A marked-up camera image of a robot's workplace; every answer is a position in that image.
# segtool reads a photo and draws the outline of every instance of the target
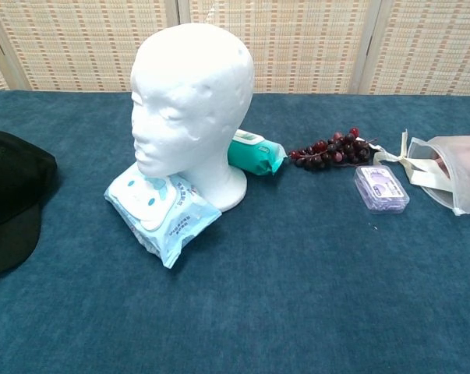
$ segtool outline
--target small purple box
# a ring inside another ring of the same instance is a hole
[[[357,167],[354,182],[372,213],[401,213],[409,203],[408,194],[388,166]]]

